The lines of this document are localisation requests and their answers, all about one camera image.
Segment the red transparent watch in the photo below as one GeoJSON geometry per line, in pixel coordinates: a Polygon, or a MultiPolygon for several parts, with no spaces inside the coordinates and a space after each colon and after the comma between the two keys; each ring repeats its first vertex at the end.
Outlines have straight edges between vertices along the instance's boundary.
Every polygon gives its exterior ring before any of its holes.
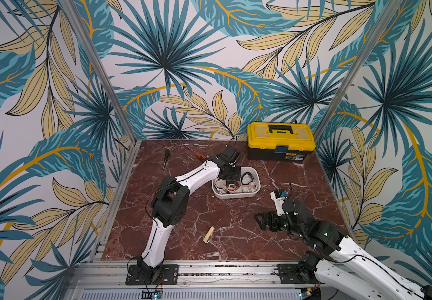
{"type": "Polygon", "coordinates": [[[241,187],[240,182],[238,181],[228,181],[226,185],[226,189],[229,191],[229,193],[234,193],[241,187]]]}

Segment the black strap watch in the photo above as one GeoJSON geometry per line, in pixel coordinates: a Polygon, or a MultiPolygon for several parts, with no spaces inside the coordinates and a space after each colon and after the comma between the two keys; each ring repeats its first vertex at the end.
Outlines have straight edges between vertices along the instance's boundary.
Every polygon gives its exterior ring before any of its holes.
{"type": "Polygon", "coordinates": [[[254,182],[254,176],[251,172],[245,172],[241,177],[242,186],[248,186],[254,182]]]}

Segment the white pink strap watch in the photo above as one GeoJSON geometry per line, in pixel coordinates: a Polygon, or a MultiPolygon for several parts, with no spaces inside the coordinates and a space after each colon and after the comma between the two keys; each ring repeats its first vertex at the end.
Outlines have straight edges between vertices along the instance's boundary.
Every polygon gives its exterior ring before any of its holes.
{"type": "Polygon", "coordinates": [[[244,193],[256,193],[258,191],[258,186],[255,182],[250,182],[243,186],[242,191],[244,193]]]}

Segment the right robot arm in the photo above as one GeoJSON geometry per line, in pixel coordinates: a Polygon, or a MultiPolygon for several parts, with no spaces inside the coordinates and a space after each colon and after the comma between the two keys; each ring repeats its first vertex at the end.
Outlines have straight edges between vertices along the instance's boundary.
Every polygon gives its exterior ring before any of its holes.
{"type": "Polygon", "coordinates": [[[276,210],[254,216],[260,229],[287,233],[310,249],[299,262],[277,266],[283,285],[328,285],[355,300],[432,300],[432,286],[398,275],[287,192],[270,195],[276,210]]]}

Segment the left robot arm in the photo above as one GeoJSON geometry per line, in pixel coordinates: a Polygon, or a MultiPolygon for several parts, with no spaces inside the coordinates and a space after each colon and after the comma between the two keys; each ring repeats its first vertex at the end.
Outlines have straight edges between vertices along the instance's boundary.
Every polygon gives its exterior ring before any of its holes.
{"type": "Polygon", "coordinates": [[[227,146],[218,155],[209,156],[200,166],[182,176],[163,178],[152,201],[152,229],[148,243],[137,260],[141,280],[154,283],[162,274],[168,240],[175,225],[184,218],[191,194],[216,179],[238,180],[240,152],[227,146]]]}

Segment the white plastic storage box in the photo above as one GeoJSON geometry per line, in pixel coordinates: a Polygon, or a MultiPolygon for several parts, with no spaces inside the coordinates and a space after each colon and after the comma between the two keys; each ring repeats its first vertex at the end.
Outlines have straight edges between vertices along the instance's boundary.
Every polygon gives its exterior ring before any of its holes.
{"type": "Polygon", "coordinates": [[[221,200],[241,199],[241,198],[253,198],[254,196],[256,196],[257,193],[259,193],[259,191],[261,190],[261,181],[260,181],[259,175],[258,175],[257,171],[254,168],[252,168],[252,167],[242,167],[241,168],[241,177],[246,172],[251,172],[253,174],[254,182],[258,186],[258,191],[257,192],[244,193],[242,191],[243,186],[241,184],[241,180],[238,181],[240,183],[240,188],[237,191],[233,192],[233,193],[230,193],[226,188],[225,189],[217,189],[215,187],[215,181],[216,180],[220,180],[220,179],[215,179],[215,180],[212,181],[212,190],[213,190],[215,196],[218,199],[221,199],[221,200]]]}

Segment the yellow black toolbox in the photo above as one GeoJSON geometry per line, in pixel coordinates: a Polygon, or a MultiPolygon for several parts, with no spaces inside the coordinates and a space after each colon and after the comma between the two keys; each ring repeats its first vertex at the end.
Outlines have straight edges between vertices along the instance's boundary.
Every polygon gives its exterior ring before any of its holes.
{"type": "Polygon", "coordinates": [[[247,128],[248,158],[257,161],[301,162],[316,149],[305,124],[253,122],[247,128]]]}

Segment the orange handled screwdriver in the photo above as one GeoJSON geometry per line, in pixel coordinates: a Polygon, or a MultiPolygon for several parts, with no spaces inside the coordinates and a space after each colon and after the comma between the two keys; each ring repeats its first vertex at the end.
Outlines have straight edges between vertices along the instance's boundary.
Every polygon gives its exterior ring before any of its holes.
{"type": "Polygon", "coordinates": [[[185,145],[185,147],[190,150],[191,152],[193,152],[193,154],[201,161],[205,161],[207,159],[207,156],[201,154],[198,151],[193,150],[192,148],[190,148],[189,146],[185,145]]]}

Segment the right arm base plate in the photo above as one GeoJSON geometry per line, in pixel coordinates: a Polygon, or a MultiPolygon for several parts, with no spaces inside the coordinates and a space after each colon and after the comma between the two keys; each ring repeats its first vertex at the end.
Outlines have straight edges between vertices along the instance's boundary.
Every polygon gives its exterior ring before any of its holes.
{"type": "Polygon", "coordinates": [[[305,262],[278,264],[275,270],[282,285],[319,285],[316,279],[317,268],[305,262]]]}

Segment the black handled screwdriver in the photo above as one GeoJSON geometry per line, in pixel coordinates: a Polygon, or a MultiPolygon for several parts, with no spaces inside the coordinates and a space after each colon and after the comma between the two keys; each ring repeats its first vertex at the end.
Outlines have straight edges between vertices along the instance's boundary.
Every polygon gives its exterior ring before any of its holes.
{"type": "Polygon", "coordinates": [[[162,168],[163,170],[165,170],[165,168],[167,166],[170,155],[171,155],[171,150],[166,149],[165,153],[164,153],[164,158],[163,158],[163,168],[162,168]]]}

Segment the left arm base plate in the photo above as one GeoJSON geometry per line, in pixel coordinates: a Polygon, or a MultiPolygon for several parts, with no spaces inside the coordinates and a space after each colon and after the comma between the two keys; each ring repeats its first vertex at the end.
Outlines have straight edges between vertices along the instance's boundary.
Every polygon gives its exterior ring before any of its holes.
{"type": "Polygon", "coordinates": [[[125,284],[127,286],[175,286],[178,283],[178,278],[178,264],[163,264],[156,268],[133,264],[129,267],[125,284]]]}

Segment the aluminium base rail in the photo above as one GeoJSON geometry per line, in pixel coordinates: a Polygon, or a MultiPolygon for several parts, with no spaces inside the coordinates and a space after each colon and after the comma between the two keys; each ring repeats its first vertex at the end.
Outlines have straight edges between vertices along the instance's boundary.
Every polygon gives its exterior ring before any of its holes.
{"type": "MultiPolygon", "coordinates": [[[[164,283],[163,300],[345,300],[347,295],[325,284],[283,285],[278,261],[176,261],[177,282],[164,283]]],[[[128,286],[124,261],[97,261],[79,266],[65,300],[142,300],[153,285],[128,286]]]]}

